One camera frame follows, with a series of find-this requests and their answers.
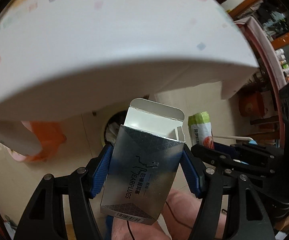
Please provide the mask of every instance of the metal screw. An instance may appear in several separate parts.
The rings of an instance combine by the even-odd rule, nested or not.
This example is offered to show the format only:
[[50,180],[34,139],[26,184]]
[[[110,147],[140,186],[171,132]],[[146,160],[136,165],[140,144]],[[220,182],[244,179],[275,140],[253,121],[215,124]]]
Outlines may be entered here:
[[243,181],[246,181],[248,177],[245,174],[240,174],[240,179],[242,179]]
[[77,169],[77,173],[79,173],[79,174],[83,174],[85,172],[86,172],[86,168],[85,167],[80,167],[80,168]]
[[46,174],[43,176],[44,180],[50,180],[52,178],[51,174]]
[[212,175],[212,174],[214,174],[214,172],[215,172],[214,169],[212,169],[212,168],[206,168],[206,173]]

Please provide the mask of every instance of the black cable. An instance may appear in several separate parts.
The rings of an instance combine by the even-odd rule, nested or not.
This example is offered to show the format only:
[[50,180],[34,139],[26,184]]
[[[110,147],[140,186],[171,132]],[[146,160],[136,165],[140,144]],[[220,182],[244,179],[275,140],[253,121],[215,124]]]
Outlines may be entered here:
[[129,233],[130,233],[130,235],[131,235],[131,237],[132,237],[132,240],[135,240],[135,238],[134,238],[134,236],[133,236],[133,234],[132,234],[132,232],[131,232],[131,229],[130,229],[130,225],[129,225],[129,221],[128,221],[128,220],[127,220],[127,225],[128,225]]
[[173,218],[175,219],[175,221],[177,221],[180,225],[183,225],[184,227],[187,227],[187,228],[189,228],[189,229],[192,229],[191,226],[188,226],[188,225],[186,225],[186,224],[180,222],[180,221],[179,221],[179,220],[174,216],[174,214],[173,214],[173,212],[172,212],[172,210],[171,210],[171,207],[169,206],[169,204],[168,204],[167,201],[166,201],[166,205],[167,205],[168,208],[170,209],[171,215],[173,216]]

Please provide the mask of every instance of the silver cardboard box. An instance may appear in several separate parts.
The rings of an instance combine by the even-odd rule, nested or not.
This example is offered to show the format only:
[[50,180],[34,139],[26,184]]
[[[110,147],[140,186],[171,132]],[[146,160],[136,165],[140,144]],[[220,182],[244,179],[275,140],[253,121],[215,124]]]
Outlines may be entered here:
[[184,145],[181,110],[137,98],[120,126],[100,211],[152,225],[177,172]]

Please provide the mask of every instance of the wooden shelf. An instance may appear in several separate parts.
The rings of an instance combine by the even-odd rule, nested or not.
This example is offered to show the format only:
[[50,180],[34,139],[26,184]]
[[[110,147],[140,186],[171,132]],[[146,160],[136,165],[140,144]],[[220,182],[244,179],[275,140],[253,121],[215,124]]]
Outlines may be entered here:
[[239,4],[236,8],[234,8],[232,11],[229,12],[229,15],[231,18],[236,21],[238,20],[238,16],[243,13],[245,10],[250,8],[252,5],[254,5],[259,0],[244,0],[241,4]]
[[251,137],[255,141],[277,140],[280,139],[280,133],[279,131],[262,132],[262,133],[248,134],[246,135],[246,137]]
[[289,44],[289,32],[271,42],[274,49],[280,49]]
[[255,124],[266,124],[266,123],[278,123],[279,122],[279,117],[277,115],[269,117],[269,118],[264,118],[264,119],[256,119],[253,121],[250,121],[250,125],[255,125]]

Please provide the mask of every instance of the orange bag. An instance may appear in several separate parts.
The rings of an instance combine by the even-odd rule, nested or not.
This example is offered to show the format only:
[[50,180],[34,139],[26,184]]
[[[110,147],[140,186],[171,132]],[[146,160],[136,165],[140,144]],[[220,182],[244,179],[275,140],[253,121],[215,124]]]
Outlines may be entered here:
[[18,162],[45,161],[58,151],[60,144],[67,139],[57,122],[22,122],[27,129],[33,132],[41,143],[42,150],[34,156],[23,156],[9,150],[12,158]]

